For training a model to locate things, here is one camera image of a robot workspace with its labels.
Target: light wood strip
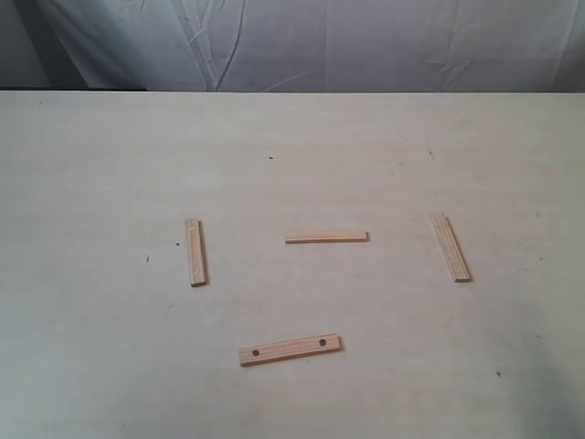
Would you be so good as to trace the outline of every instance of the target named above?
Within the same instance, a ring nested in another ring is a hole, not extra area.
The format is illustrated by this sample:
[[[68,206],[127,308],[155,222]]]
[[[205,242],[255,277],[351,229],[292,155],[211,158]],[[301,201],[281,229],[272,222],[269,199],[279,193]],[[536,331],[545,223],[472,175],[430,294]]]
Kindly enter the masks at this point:
[[[453,234],[449,219],[444,213],[433,213],[431,221],[453,280],[455,282],[471,282],[472,277],[465,266],[465,260]]]
[[[240,366],[253,366],[281,359],[296,359],[308,355],[324,354],[341,349],[337,334],[298,338],[268,345],[252,346],[239,350]]]
[[[204,285],[207,281],[203,263],[203,242],[201,240],[200,221],[197,218],[187,219],[186,248],[191,272],[191,286]]]
[[[365,230],[321,230],[298,231],[284,235],[287,244],[310,244],[320,242],[366,242]]]

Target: white fabric backdrop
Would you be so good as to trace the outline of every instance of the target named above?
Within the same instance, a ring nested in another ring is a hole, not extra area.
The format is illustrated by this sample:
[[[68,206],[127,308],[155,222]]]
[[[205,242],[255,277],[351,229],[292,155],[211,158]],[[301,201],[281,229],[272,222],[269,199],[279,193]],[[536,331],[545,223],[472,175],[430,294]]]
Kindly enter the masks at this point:
[[[39,0],[90,87],[585,91],[580,0]]]

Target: wooden slat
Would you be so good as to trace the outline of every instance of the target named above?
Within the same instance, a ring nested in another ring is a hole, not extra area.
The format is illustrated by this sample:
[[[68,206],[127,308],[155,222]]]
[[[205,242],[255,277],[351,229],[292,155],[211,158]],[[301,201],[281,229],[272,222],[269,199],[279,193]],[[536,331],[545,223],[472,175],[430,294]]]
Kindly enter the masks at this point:
[[[284,235],[287,244],[309,244],[319,242],[366,242],[365,230],[321,230],[298,231]]]
[[[431,221],[453,280],[455,282],[471,282],[472,277],[465,266],[465,260],[453,234],[449,219],[444,213],[433,213]]]
[[[201,240],[200,221],[197,218],[187,219],[186,248],[191,272],[191,286],[200,286],[206,283],[205,265],[203,263],[203,247]]]
[[[239,350],[240,366],[252,366],[281,359],[296,359],[308,355],[324,354],[341,349],[337,334],[298,338],[268,345],[252,346]]]

